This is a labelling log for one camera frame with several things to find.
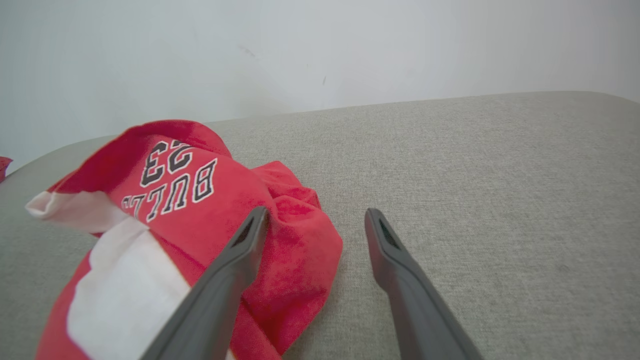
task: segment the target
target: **gray couch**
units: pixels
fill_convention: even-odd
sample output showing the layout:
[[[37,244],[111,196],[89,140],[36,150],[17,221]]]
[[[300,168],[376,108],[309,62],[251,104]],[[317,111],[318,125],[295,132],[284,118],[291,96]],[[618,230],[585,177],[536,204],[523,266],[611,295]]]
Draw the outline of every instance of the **gray couch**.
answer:
[[[640,357],[640,104],[540,92],[207,125],[247,167],[291,168],[344,240],[332,294],[286,359],[399,358],[367,207],[384,212],[485,358]],[[0,184],[1,359],[33,358],[95,241],[24,205],[111,138]]]

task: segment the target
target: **red fabric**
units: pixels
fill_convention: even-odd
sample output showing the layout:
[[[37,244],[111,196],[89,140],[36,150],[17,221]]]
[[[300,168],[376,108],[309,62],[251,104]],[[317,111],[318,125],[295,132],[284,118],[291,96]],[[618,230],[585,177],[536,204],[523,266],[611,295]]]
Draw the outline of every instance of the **red fabric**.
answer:
[[[4,156],[0,156],[0,183],[3,182],[6,174],[6,168],[9,167],[9,164],[12,161],[13,160],[11,160],[10,158],[5,158]]]
[[[149,157],[159,142],[166,151]],[[169,171],[169,157],[191,159],[184,168]],[[163,175],[143,187],[145,166],[156,161],[149,174]],[[212,193],[194,201],[198,169],[216,159],[211,176]],[[186,205],[161,214],[172,181],[189,174]],[[163,202],[151,220],[152,190],[166,185]],[[177,183],[178,200],[182,184]],[[198,191],[206,193],[206,181]],[[249,170],[234,161],[220,137],[209,128],[185,120],[165,120],[133,127],[105,145],[77,170],[49,189],[57,193],[105,192],[113,204],[150,227],[185,280],[193,285],[221,252],[255,206],[266,206],[271,222],[260,270],[244,292],[230,347],[238,360],[279,359],[305,330],[326,301],[335,277],[342,240],[321,211],[315,191],[305,188],[279,161]],[[136,211],[127,197],[145,195]],[[83,260],[56,301],[38,348],[38,359],[86,359],[66,335],[65,315],[77,282],[90,269]]]

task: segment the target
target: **white stripe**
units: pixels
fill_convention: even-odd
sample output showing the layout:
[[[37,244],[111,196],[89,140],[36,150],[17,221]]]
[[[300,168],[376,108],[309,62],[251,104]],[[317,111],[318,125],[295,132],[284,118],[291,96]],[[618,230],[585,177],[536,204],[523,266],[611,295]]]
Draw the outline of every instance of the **white stripe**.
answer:
[[[92,359],[138,359],[190,290],[147,227],[129,217],[98,240],[77,284],[69,337]]]
[[[128,217],[104,192],[39,193],[25,206],[31,216],[87,233],[103,233]]]
[[[139,359],[190,290],[148,227],[104,192],[43,192],[26,208],[41,220],[104,233],[76,284],[67,332],[90,359]],[[235,360],[230,350],[226,359]]]

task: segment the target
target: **couch cushion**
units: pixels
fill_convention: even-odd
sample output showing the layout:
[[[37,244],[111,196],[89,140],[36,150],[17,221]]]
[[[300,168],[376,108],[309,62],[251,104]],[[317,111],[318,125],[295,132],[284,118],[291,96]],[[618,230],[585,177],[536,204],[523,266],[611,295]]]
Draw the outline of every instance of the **couch cushion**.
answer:
[[[402,102],[208,124],[247,167],[280,160],[344,240],[291,359],[399,358],[364,211],[381,209],[487,359],[640,353],[640,104],[591,92]],[[93,239],[24,204],[108,141],[0,184],[0,354],[32,358]]]

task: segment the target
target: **red cloth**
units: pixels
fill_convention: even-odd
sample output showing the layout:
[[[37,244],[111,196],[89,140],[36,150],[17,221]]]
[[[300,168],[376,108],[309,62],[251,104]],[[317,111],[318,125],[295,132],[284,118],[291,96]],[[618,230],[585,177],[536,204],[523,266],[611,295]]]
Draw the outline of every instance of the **red cloth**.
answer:
[[[0,183],[3,182],[6,174],[6,168],[9,167],[9,164],[12,161],[13,160],[11,160],[10,158],[5,158],[4,156],[0,156]]]
[[[342,240],[286,166],[249,170],[216,133],[185,120],[127,130],[27,205],[99,237],[57,299],[36,358],[139,358],[260,205],[271,222],[230,349],[240,360],[280,359],[324,305]]]

